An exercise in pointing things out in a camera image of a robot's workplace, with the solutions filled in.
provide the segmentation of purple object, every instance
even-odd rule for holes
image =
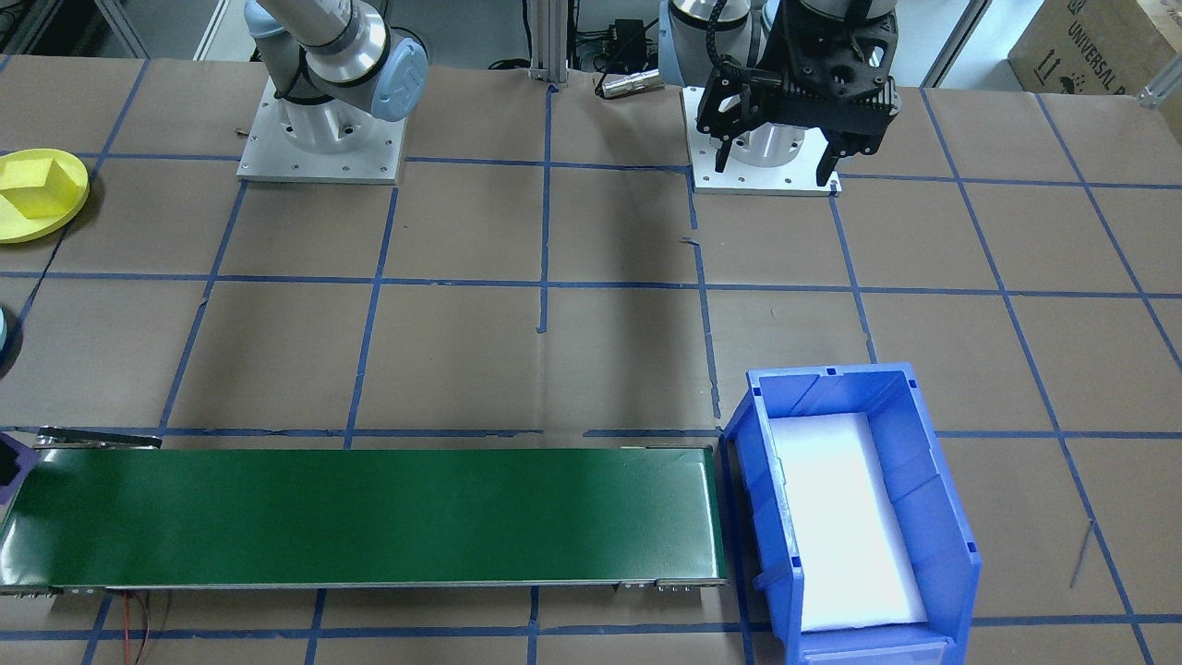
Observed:
[[[25,477],[40,461],[39,452],[0,433],[0,504],[12,501]]]

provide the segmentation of white foam insert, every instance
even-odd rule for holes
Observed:
[[[866,415],[771,426],[805,573],[801,631],[926,622]]]

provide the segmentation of blue plastic bin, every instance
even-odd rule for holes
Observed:
[[[981,558],[911,366],[759,370],[725,437],[751,496],[772,631],[787,665],[961,665]],[[801,562],[769,419],[865,413],[928,615],[905,624],[801,633]]]

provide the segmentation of yellow object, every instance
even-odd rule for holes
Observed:
[[[90,193],[82,159],[37,148],[0,157],[0,242],[48,235],[73,219]]]

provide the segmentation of green conveyor belt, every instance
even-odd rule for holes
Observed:
[[[700,449],[59,450],[0,546],[9,592],[725,578]]]

